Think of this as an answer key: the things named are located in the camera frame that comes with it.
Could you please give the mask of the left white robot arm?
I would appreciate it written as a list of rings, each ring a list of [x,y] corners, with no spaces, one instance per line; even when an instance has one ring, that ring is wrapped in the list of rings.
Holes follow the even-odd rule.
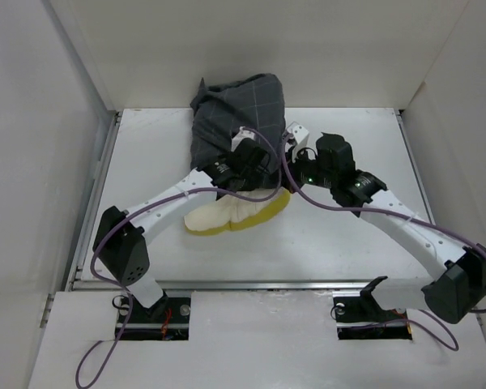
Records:
[[[240,197],[242,190],[257,186],[268,175],[270,162],[277,159],[273,147],[243,139],[235,150],[207,160],[154,198],[125,210],[107,208],[92,245],[93,257],[138,302],[137,311],[144,319],[160,319],[168,295],[149,275],[148,244],[193,210],[221,197]]]

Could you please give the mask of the dark plaid pillowcase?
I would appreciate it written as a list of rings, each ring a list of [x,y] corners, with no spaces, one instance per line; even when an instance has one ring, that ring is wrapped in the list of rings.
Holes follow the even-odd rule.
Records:
[[[285,130],[283,86],[266,73],[231,83],[208,85],[201,80],[190,102],[193,111],[190,168],[198,168],[232,149],[240,128],[256,130],[266,150],[279,152]]]

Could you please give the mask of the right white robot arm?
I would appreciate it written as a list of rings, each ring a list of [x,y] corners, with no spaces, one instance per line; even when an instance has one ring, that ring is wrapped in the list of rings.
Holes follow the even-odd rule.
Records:
[[[385,233],[427,272],[425,278],[378,276],[355,296],[335,297],[335,312],[345,323],[383,322],[394,310],[428,310],[459,323],[486,297],[486,248],[465,242],[432,225],[406,207],[387,185],[356,167],[352,146],[337,134],[322,134],[309,153],[302,126],[283,137],[281,166],[289,190],[324,188],[336,212],[348,211]]]

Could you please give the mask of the cream pillow with yellow edge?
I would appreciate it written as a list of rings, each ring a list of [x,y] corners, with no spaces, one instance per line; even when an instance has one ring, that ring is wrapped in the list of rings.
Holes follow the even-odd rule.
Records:
[[[290,198],[290,192],[285,189],[279,189],[267,201],[256,203],[225,195],[187,214],[184,217],[185,230],[196,236],[213,236],[249,229],[280,214]]]

